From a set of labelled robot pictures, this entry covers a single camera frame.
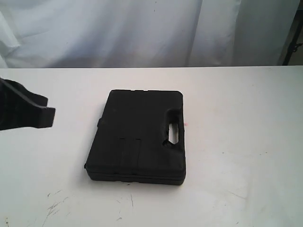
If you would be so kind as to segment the black plastic tool case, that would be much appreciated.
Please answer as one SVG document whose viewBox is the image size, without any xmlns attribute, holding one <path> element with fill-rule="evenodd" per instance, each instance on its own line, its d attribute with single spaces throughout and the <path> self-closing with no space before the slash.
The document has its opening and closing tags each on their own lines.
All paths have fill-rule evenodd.
<svg viewBox="0 0 303 227">
<path fill-rule="evenodd" d="M 182 93 L 110 91 L 84 167 L 94 181 L 183 184 Z"/>
</svg>

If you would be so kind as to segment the white backdrop curtain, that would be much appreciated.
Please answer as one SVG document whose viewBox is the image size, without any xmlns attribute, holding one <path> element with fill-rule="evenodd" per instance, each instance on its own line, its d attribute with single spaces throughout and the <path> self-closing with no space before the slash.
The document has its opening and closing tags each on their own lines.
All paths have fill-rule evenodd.
<svg viewBox="0 0 303 227">
<path fill-rule="evenodd" d="M 297 0 L 3 0 L 2 68 L 277 65 Z"/>
</svg>

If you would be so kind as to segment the black backdrop stand pole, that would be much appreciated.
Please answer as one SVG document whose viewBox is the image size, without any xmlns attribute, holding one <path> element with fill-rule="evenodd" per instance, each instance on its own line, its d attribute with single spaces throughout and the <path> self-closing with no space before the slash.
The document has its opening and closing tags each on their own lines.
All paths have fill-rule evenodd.
<svg viewBox="0 0 303 227">
<path fill-rule="evenodd" d="M 282 65 L 303 64 L 303 1 L 301 0 L 294 16 L 285 43 Z"/>
</svg>

